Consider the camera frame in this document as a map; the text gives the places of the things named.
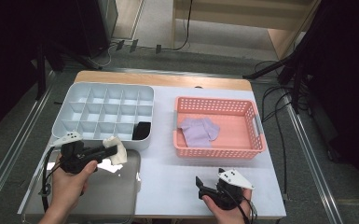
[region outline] purple cloth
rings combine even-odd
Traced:
[[[180,128],[188,147],[212,147],[211,142],[219,135],[220,127],[208,118],[184,119]]]

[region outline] pink plastic basket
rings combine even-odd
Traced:
[[[175,100],[173,144],[178,157],[252,159],[266,149],[255,102],[180,96]],[[212,147],[187,147],[180,124],[185,118],[209,118],[220,127]]]

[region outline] floor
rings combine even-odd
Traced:
[[[159,0],[117,0],[120,10],[126,8],[131,11],[125,14],[131,19],[127,28],[124,27],[127,19],[117,21],[117,25],[121,24],[122,28],[114,32],[113,42],[125,39],[126,44],[130,45],[133,40],[138,39],[138,48],[130,52],[130,46],[121,50],[115,50],[114,46],[92,61],[103,64],[104,71],[171,71],[191,76],[226,78],[242,78],[242,75],[252,74],[277,61],[265,29],[193,21],[190,23],[189,39],[184,49],[156,54],[156,45],[170,46],[170,4],[170,1]],[[184,24],[184,21],[176,21],[178,46],[185,40]],[[5,141],[0,140],[0,161],[7,160],[5,156],[11,149],[18,150],[13,156],[14,162],[8,167],[11,172],[7,174],[6,182],[0,186],[0,223],[21,222],[22,217],[17,214],[17,210],[31,182],[30,176],[41,158],[41,148],[46,146],[51,126],[60,110],[56,102],[62,102],[76,74],[84,70],[77,62],[65,56],[63,58],[66,60],[64,70],[53,72],[48,77],[50,92],[46,101],[43,104],[35,101],[36,87],[33,87],[0,123],[0,136],[6,137]],[[265,91],[277,86],[275,78],[276,73],[271,72],[258,80],[252,80],[258,106],[264,101]],[[273,111],[282,94],[281,91],[275,91],[266,99],[266,111]],[[38,106],[43,109],[36,113],[34,108]],[[17,134],[21,133],[21,126],[26,124],[29,111],[35,112],[35,121],[31,123],[29,132],[22,132],[26,138],[19,139]],[[280,223],[359,223],[359,172],[349,164],[338,164],[328,159],[325,142],[307,112],[292,115],[290,108],[278,114],[287,149],[287,185],[284,184],[283,144],[277,123],[274,119],[263,123],[282,191],[284,186],[287,187],[287,217]],[[301,139],[304,134],[295,128],[294,120],[300,121],[306,130],[308,141]],[[13,143],[18,143],[18,148],[13,148]],[[311,158],[316,159],[316,167],[322,172],[322,179],[315,178],[315,167],[308,162],[310,150]],[[333,196],[339,219],[333,220],[330,216],[317,181],[325,181],[327,188],[324,190],[330,191]],[[139,219],[139,222],[145,223],[146,220]],[[159,219],[153,223],[170,222],[172,221]],[[187,219],[181,223],[209,224],[214,223],[214,220]],[[257,223],[275,223],[275,220],[259,220]]]

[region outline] white compartment tray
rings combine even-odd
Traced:
[[[152,122],[153,105],[149,86],[78,82],[66,93],[52,134],[60,138],[77,131],[89,146],[114,135],[125,148],[142,150],[149,145],[152,126],[143,140],[132,140],[132,133],[139,122]]]

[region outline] person's arm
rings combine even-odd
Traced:
[[[77,175],[68,174],[61,168],[53,173],[51,203],[39,224],[65,222],[69,213],[77,206],[80,194],[86,191],[87,180],[97,164],[97,161],[89,162]]]
[[[243,196],[247,200],[251,200],[252,191],[250,189],[243,190]],[[244,224],[243,216],[239,208],[234,208],[232,210],[223,210],[219,208],[209,196],[202,196],[205,204],[208,206],[209,210],[214,214],[217,219],[218,224]],[[250,217],[251,208],[247,201],[243,200],[240,204],[243,212]]]

